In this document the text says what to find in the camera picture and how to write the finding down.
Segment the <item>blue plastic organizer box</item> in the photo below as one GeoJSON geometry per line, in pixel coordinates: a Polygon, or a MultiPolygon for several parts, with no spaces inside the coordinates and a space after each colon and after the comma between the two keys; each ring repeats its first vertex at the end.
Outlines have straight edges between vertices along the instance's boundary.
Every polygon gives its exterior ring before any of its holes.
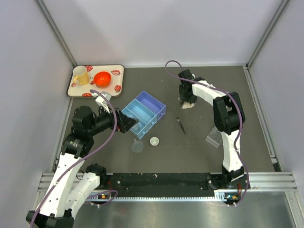
{"type": "Polygon", "coordinates": [[[123,110],[122,113],[128,117],[138,119],[140,131],[130,131],[142,139],[147,132],[166,114],[166,105],[155,97],[142,91],[123,110]]]}

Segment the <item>small glass bottle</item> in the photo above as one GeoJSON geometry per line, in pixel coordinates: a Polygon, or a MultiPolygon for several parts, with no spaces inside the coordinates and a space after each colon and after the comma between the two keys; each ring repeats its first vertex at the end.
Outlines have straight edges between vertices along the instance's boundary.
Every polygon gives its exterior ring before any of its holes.
{"type": "Polygon", "coordinates": [[[132,127],[132,130],[135,131],[135,132],[140,131],[140,125],[139,125],[139,124],[135,124],[135,125],[132,127]]]}

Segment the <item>clear test tube rack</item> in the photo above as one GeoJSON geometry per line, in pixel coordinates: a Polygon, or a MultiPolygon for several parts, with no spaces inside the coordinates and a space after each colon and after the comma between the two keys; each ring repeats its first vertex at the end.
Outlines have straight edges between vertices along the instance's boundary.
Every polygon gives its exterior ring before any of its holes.
{"type": "Polygon", "coordinates": [[[206,141],[218,148],[223,142],[221,132],[216,127],[213,127],[206,137],[206,141]]]}

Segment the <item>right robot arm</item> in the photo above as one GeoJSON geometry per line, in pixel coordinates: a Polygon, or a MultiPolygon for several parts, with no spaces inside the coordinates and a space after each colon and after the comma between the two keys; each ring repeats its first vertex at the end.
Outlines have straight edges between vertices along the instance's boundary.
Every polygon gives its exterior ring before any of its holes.
{"type": "Polygon", "coordinates": [[[245,121],[244,111],[236,92],[228,93],[214,87],[202,78],[179,78],[179,100],[187,106],[201,98],[213,107],[215,127],[220,131],[223,141],[224,159],[222,164],[222,183],[233,188],[244,176],[244,165],[240,158],[240,136],[245,121]]]}

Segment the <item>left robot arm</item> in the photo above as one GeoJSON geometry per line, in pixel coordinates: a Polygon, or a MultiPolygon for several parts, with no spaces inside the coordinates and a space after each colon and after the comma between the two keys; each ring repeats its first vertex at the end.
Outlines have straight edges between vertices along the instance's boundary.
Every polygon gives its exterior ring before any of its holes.
{"type": "Polygon", "coordinates": [[[94,145],[93,137],[107,129],[125,133],[138,123],[121,110],[99,110],[96,115],[89,106],[74,112],[71,133],[63,141],[59,162],[50,186],[38,207],[29,211],[26,221],[32,228],[71,228],[76,215],[91,192],[107,185],[106,169],[89,165],[75,188],[76,175],[94,145]]]}

